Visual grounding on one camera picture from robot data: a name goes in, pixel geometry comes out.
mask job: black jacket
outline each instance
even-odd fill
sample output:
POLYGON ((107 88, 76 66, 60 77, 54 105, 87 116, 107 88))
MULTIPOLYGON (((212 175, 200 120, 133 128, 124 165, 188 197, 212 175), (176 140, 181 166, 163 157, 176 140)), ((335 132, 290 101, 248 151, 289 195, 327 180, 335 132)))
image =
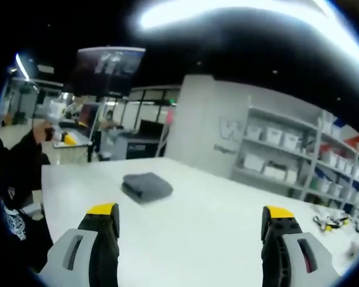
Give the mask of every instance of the black jacket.
POLYGON ((0 138, 0 196, 8 208, 21 208, 32 190, 41 188, 41 151, 32 131, 11 149, 0 138))

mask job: shelving unit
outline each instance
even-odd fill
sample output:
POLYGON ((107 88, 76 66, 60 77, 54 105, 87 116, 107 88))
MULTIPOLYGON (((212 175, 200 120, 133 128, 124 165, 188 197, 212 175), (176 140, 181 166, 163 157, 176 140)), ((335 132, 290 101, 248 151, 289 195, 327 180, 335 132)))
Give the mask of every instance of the shelving unit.
POLYGON ((339 206, 338 207, 341 209, 343 209, 346 204, 351 204, 352 206, 359 208, 359 204, 358 204, 359 196, 358 196, 358 199, 355 202, 353 202, 353 201, 350 201, 349 199, 343 199, 339 196, 336 197, 336 196, 333 196, 328 193, 322 193, 318 190, 312 190, 310 188, 316 167, 325 167, 327 169, 332 170, 335 174, 337 174, 338 178, 339 177, 345 178, 346 181, 348 182, 348 184, 347 184, 347 186, 344 186, 344 188, 351 188, 353 186, 354 181, 359 182, 359 180, 355 179, 355 167, 357 166, 357 164, 359 162, 359 146, 357 146, 357 148, 353 148, 353 147, 349 146, 347 143, 342 142, 340 139, 337 139, 337 138, 333 137, 332 135, 328 135, 328 134, 324 133, 323 125, 320 122, 320 120, 318 120, 318 122, 319 122, 318 125, 314 125, 312 123, 302 121, 298 118, 290 117, 288 115, 269 111, 266 109, 261 109, 259 107, 250 107, 248 115, 249 115, 249 117, 260 118, 261 120, 264 120, 264 121, 270 121, 272 123, 276 123, 276 124, 286 126, 288 128, 300 131, 303 134, 302 145, 304 147, 307 145, 308 136, 315 137, 314 151, 312 154, 305 154, 302 152, 298 152, 296 150, 286 149, 280 145, 273 145, 273 144, 265 142, 265 141, 256 140, 256 139, 252 139, 247 136, 244 136, 242 143, 241 143, 242 145, 247 146, 248 144, 251 144, 251 145, 264 146, 269 149, 274 149, 274 150, 280 151, 285 156, 295 158, 298 161, 298 165, 299 165, 297 183, 291 184, 286 181, 281 181, 279 179, 270 178, 262 173, 254 171, 254 170, 244 169, 243 167, 240 167, 239 163, 242 159, 241 152, 239 152, 239 154, 238 154, 238 158, 236 160, 236 166, 234 168, 234 171, 236 173, 240 173, 240 174, 243 174, 246 176, 250 176, 252 178, 266 181, 271 184, 277 184, 280 186, 284 186, 286 188, 290 188, 291 190, 301 191, 301 195, 299 197, 300 200, 305 200, 306 196, 308 194, 313 194, 315 196, 318 196, 318 197, 321 197, 324 199, 337 201, 338 203, 340 203, 340 207, 339 206), (344 149, 346 151, 350 151, 354 155, 353 162, 352 162, 353 165, 352 165, 351 174, 348 174, 348 173, 344 172, 343 170, 333 167, 333 166, 329 165, 328 163, 323 162, 322 160, 318 159, 322 142, 328 142, 329 144, 331 144, 333 146, 344 149), (303 184, 303 183, 300 183, 300 181, 298 181, 298 180, 299 180, 299 176, 300 176, 301 166, 302 166, 303 162, 306 162, 306 161, 309 163, 309 170, 308 170, 305 182, 303 184))

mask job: white tabletop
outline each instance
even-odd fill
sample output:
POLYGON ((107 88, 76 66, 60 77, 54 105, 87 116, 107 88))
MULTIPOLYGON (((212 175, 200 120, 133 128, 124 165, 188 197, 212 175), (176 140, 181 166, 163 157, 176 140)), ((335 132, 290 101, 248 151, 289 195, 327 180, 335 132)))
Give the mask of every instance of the white tabletop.
POLYGON ((303 232, 333 255, 343 274, 353 228, 321 233, 302 201, 248 187, 167 158, 42 167, 45 216, 53 241, 77 228, 94 205, 120 205, 120 286, 261 286, 263 206, 287 208, 303 232), (174 188, 139 205, 121 190, 123 176, 154 172, 174 188))

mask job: folded cloth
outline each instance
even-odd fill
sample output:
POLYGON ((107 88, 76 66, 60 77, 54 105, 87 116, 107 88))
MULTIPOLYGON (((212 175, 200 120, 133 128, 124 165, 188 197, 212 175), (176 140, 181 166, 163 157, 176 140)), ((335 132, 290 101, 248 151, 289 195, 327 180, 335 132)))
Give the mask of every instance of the folded cloth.
POLYGON ((170 183, 153 172, 140 175, 126 175, 123 182, 124 191, 137 201, 153 201, 172 194, 170 183))

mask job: black ceiling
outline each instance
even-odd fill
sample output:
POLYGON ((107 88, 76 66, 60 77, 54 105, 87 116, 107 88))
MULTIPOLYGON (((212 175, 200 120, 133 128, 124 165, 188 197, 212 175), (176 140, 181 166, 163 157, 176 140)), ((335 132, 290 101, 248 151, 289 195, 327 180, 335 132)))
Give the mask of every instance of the black ceiling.
MULTIPOLYGON (((40 13, 27 10, 17 15, 21 14, 26 29, 14 36, 14 43, 37 63, 53 65, 54 80, 62 83, 69 79, 79 48, 145 47, 134 86, 181 84, 188 73, 212 74, 291 94, 334 112, 359 131, 357 67, 321 45, 306 25, 270 13, 235 9, 140 33, 136 24, 147 2, 159 1, 50 7, 40 13)), ((337 0, 359 33, 355 2, 359 3, 337 0)))

